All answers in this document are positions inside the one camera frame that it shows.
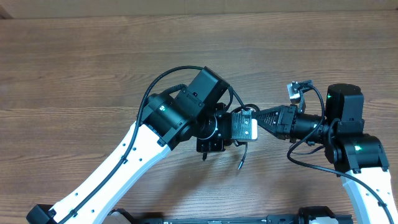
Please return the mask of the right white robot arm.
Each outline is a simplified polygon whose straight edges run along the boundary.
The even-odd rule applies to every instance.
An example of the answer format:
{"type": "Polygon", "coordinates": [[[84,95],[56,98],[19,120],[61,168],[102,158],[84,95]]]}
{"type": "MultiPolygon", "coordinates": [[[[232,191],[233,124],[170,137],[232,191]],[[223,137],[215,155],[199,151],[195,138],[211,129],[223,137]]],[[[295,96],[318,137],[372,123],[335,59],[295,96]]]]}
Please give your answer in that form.
{"type": "Polygon", "coordinates": [[[258,125],[278,139],[291,142],[287,158],[294,164],[335,174],[342,181],[358,223],[397,223],[389,161],[381,141],[364,133],[364,96],[360,87],[330,85],[319,97],[321,114],[305,113],[304,94],[316,88],[311,81],[287,86],[291,105],[254,113],[258,125]],[[319,144],[333,168],[292,158],[299,145],[319,144]]]}

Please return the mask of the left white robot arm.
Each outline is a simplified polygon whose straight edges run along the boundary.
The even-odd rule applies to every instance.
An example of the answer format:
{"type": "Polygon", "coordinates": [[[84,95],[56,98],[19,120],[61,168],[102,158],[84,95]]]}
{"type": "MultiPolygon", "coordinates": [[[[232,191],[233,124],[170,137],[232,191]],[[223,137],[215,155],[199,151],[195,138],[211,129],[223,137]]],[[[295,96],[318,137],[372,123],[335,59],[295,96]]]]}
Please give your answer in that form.
{"type": "Polygon", "coordinates": [[[154,164],[180,142],[201,137],[209,119],[226,112],[218,109],[229,83],[208,67],[197,67],[191,84],[172,86],[152,94],[167,75],[193,67],[175,67],[159,75],[144,93],[136,121],[108,158],[70,195],[55,205],[37,204],[26,216],[29,223],[102,223],[115,204],[154,164]]]}

